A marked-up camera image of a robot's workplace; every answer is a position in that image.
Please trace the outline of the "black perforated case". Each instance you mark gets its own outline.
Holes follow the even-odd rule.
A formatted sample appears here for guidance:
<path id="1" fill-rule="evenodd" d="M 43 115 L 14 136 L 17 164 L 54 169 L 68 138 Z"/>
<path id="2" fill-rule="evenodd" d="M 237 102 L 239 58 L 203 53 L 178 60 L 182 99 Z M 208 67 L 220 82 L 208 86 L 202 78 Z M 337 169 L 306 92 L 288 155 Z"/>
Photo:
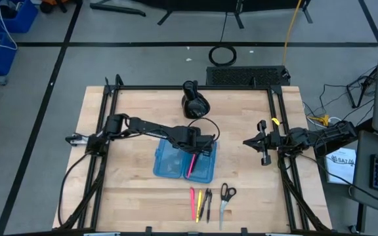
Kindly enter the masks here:
<path id="1" fill-rule="evenodd" d="M 284 66 L 208 67 L 206 85 L 289 86 L 291 76 Z"/>

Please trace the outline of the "yellow highlighter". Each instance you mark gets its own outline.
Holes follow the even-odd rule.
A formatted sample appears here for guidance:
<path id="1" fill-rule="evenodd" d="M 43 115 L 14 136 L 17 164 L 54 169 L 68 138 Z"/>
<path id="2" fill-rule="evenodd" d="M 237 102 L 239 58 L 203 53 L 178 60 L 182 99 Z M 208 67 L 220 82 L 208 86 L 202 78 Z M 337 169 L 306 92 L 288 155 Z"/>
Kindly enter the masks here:
<path id="1" fill-rule="evenodd" d="M 201 211 L 201 204 L 202 204 L 202 199 L 203 199 L 202 196 L 203 196 L 203 192 L 202 192 L 202 190 L 199 190 L 197 210 L 196 210 L 196 223 L 198 223 L 199 220 L 200 220 L 200 211 Z"/>

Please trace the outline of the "black partition screen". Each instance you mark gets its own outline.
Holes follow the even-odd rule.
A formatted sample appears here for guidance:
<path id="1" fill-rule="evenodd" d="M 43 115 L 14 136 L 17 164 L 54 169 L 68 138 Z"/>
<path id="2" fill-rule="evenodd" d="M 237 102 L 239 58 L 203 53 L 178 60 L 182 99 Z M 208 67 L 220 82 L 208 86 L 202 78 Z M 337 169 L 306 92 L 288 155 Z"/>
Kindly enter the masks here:
<path id="1" fill-rule="evenodd" d="M 304 12 L 309 24 L 313 21 L 308 13 L 308 5 L 311 0 L 133 0 L 149 7 L 163 9 L 167 14 L 159 21 L 162 23 L 175 11 L 194 12 L 232 12 L 240 29 L 243 23 L 240 14 L 243 12 L 257 12 L 264 10 L 295 9 L 300 2 L 299 8 Z"/>

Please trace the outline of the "black stand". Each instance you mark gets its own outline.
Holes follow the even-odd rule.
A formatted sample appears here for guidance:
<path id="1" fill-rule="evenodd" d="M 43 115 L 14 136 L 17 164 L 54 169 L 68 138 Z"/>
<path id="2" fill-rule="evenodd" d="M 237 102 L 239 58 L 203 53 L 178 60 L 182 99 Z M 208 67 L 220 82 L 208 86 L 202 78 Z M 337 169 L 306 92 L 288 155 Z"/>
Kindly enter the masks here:
<path id="1" fill-rule="evenodd" d="M 94 10 L 104 10 L 109 12 L 119 12 L 119 13 L 125 13 L 125 14 L 134 14 L 146 17 L 146 13 L 138 10 L 138 9 L 132 9 L 127 7 L 117 7 L 112 5 L 105 5 L 103 3 L 90 3 L 90 8 Z"/>

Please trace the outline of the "pink pencil with yellow eraser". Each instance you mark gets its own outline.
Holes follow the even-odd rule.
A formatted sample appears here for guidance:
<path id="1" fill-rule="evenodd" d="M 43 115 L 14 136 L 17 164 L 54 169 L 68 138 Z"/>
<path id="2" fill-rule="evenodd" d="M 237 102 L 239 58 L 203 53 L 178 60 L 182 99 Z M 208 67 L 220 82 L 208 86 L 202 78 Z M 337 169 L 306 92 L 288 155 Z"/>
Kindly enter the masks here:
<path id="1" fill-rule="evenodd" d="M 194 163 L 196 162 L 197 156 L 198 156 L 197 153 L 194 153 L 193 156 L 192 156 L 192 159 L 190 161 L 190 165 L 189 165 L 189 168 L 188 168 L 188 172 L 187 172 L 187 175 L 186 175 L 187 179 L 189 179 L 189 177 L 190 177 L 190 175 L 193 171 Z"/>

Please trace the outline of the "black handled scissors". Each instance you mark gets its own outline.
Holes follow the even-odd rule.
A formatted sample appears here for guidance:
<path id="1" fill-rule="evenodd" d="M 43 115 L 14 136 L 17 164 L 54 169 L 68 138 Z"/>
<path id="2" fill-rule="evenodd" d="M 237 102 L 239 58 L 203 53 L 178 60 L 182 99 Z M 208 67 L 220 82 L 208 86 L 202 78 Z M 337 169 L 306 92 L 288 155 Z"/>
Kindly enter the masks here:
<path id="1" fill-rule="evenodd" d="M 219 230 L 222 230 L 224 222 L 224 210 L 233 196 L 237 193 L 234 187 L 228 187 L 227 183 L 223 183 L 220 190 L 220 219 L 219 219 Z"/>

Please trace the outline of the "pink highlighter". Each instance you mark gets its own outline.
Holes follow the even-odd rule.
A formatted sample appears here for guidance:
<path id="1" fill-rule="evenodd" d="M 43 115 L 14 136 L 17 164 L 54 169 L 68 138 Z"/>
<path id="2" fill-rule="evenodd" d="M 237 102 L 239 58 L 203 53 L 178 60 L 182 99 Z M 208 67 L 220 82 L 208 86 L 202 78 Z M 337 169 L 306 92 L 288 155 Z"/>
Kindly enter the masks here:
<path id="1" fill-rule="evenodd" d="M 196 210 L 195 210 L 195 189 L 193 187 L 190 188 L 190 206 L 191 206 L 191 215 L 192 220 L 196 219 Z"/>

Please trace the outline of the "white paper sheet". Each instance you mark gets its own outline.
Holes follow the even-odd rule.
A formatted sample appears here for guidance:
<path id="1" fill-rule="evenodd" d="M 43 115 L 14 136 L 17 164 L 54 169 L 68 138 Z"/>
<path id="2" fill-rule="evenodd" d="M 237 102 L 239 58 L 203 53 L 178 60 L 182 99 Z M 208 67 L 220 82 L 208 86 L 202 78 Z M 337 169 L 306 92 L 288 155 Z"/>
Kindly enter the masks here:
<path id="1" fill-rule="evenodd" d="M 329 153 L 325 157 L 325 168 L 331 174 L 326 174 L 327 182 L 330 184 L 347 183 L 340 178 L 352 183 L 354 179 L 354 169 L 356 162 L 356 151 L 354 149 L 340 148 Z"/>

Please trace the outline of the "orange and black item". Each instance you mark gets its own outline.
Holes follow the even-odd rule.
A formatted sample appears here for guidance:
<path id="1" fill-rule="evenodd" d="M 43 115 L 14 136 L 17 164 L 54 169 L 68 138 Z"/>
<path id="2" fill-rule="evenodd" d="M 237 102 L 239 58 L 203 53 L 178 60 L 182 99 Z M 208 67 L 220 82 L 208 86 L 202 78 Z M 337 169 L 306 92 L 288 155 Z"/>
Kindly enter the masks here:
<path id="1" fill-rule="evenodd" d="M 82 0 L 41 0 L 39 8 L 45 14 L 51 13 L 56 7 L 66 13 L 68 11 L 66 8 L 67 3 L 80 4 Z"/>

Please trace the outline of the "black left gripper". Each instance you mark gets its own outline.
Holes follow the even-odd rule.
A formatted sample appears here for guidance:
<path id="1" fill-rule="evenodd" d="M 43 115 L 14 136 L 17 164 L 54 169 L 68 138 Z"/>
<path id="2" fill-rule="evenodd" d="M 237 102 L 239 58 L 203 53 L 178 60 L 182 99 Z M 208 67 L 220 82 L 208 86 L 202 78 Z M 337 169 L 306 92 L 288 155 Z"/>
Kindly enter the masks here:
<path id="1" fill-rule="evenodd" d="M 209 156 L 213 150 L 215 136 L 201 133 L 198 127 L 175 127 L 175 147 L 191 155 Z"/>

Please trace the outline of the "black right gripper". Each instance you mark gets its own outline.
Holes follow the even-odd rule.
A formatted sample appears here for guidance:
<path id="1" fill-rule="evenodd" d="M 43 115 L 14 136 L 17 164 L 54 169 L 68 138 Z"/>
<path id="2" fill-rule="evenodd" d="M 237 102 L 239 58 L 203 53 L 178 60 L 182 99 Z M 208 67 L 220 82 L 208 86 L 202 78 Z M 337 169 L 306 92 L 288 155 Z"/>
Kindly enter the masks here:
<path id="1" fill-rule="evenodd" d="M 267 166 L 271 163 L 269 149 L 277 150 L 282 146 L 282 137 L 278 131 L 272 131 L 269 134 L 266 133 L 266 121 L 261 120 L 258 125 L 259 133 L 250 139 L 244 140 L 243 144 L 253 148 L 256 151 L 262 153 L 261 165 Z"/>

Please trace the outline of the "black tape dispenser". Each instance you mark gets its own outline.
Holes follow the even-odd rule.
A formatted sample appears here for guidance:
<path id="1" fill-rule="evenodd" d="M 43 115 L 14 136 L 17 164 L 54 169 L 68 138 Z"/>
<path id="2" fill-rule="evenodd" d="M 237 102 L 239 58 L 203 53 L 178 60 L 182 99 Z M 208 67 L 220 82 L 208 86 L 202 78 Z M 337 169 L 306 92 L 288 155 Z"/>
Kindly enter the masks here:
<path id="1" fill-rule="evenodd" d="M 185 81 L 182 85 L 182 109 L 187 119 L 198 119 L 208 114 L 211 106 L 206 98 L 198 92 L 197 81 Z"/>

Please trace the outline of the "blue plastic supply box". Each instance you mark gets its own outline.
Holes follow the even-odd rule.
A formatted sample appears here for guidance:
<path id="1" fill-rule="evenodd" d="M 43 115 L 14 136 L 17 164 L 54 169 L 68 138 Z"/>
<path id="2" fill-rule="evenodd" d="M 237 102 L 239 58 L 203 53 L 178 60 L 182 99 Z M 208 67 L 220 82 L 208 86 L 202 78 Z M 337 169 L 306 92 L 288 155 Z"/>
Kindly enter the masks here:
<path id="1" fill-rule="evenodd" d="M 188 181 L 208 184 L 214 177 L 216 154 L 217 143 L 213 145 L 208 157 L 198 156 L 193 171 L 187 179 L 186 175 L 193 155 L 174 148 L 167 140 L 160 140 L 155 152 L 153 173 L 164 178 L 184 178 Z"/>

